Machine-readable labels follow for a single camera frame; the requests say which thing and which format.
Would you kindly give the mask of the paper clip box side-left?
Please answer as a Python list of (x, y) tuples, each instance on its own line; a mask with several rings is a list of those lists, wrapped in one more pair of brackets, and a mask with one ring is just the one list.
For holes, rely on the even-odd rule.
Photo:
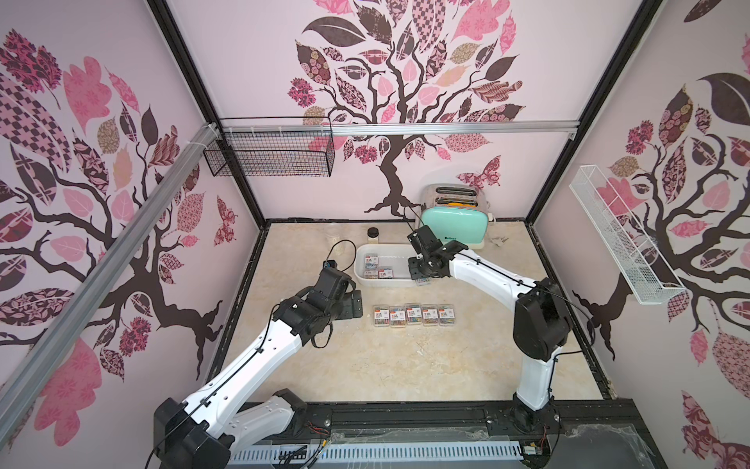
[(404, 306), (394, 306), (389, 310), (390, 326), (392, 328), (405, 328), (407, 326), (406, 311)]

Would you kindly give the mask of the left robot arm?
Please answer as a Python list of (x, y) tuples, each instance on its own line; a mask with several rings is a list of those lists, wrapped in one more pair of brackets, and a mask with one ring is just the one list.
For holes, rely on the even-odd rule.
[(163, 468), (224, 468), (238, 444), (252, 445), (284, 432), (305, 410), (282, 391), (243, 410), (246, 400), (286, 360), (336, 320), (361, 315), (361, 293), (332, 258), (323, 261), (316, 284), (271, 308), (259, 336), (223, 371), (178, 402), (166, 399), (154, 413), (154, 447), (146, 459)]

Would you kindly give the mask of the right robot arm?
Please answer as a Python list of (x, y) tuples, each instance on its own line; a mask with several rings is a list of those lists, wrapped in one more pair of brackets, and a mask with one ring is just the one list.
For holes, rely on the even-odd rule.
[(501, 268), (465, 244), (442, 243), (428, 227), (407, 237), (415, 251), (410, 277), (452, 277), (476, 287), (514, 313), (513, 340), (523, 354), (521, 380), (508, 419), (523, 434), (540, 430), (552, 404), (554, 373), (568, 342), (573, 320), (560, 287)]

